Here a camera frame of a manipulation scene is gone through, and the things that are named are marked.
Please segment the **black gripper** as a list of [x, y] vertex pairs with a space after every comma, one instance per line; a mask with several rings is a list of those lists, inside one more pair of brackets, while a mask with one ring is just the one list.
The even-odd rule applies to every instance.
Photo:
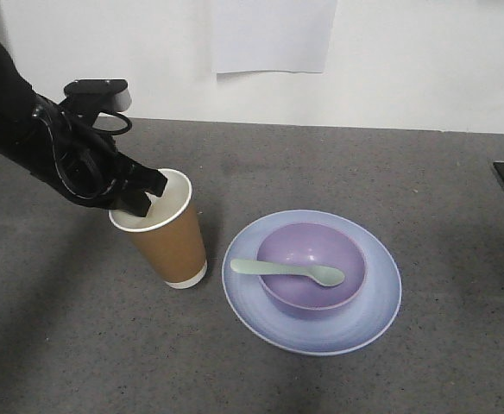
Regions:
[[73, 108], [66, 100], [56, 104], [39, 97], [32, 117], [41, 122], [49, 157], [35, 173], [69, 201], [145, 217], [151, 206], [147, 193], [163, 195], [168, 178], [161, 171], [117, 150], [113, 136], [132, 127], [122, 112]]

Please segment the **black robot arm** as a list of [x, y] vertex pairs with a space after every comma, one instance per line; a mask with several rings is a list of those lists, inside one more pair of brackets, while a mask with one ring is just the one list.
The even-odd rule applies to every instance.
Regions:
[[132, 128], [127, 81], [74, 80], [64, 93], [60, 103], [36, 93], [0, 43], [0, 154], [74, 204], [146, 216], [167, 177], [117, 149]]

